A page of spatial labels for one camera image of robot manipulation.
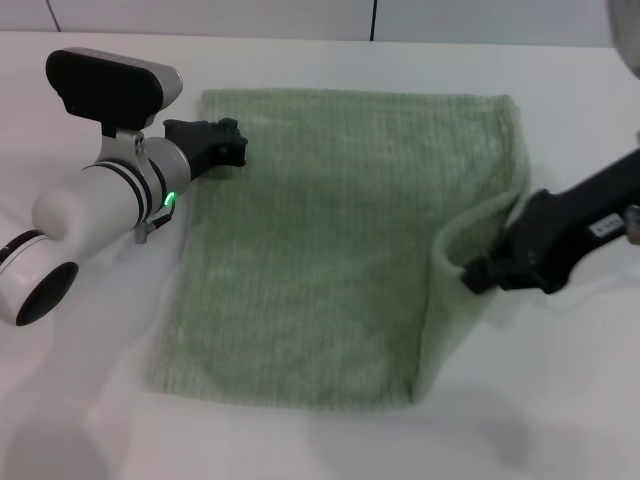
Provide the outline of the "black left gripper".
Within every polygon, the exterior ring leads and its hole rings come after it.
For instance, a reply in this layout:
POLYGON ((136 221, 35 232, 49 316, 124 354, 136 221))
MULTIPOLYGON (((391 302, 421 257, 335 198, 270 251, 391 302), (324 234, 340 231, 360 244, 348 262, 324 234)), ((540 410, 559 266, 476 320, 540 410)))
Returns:
POLYGON ((164 137, 176 145, 187 159, 190 180, 194 181, 215 166, 242 168, 246 165, 248 140, 239 130, 239 122, 232 118, 208 121, 168 119, 163 122, 164 137), (222 142, 231 146, 219 149, 218 132, 222 142))

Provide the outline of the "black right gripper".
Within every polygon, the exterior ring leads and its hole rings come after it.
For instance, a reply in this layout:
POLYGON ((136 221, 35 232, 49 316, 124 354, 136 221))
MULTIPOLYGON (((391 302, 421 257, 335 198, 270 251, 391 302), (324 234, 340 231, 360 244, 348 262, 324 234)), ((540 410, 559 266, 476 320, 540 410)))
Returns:
POLYGON ((499 288, 560 291, 591 252, 629 235, 639 240, 639 151, 563 192, 527 201, 490 256, 467 263, 462 283, 481 295, 499 288))

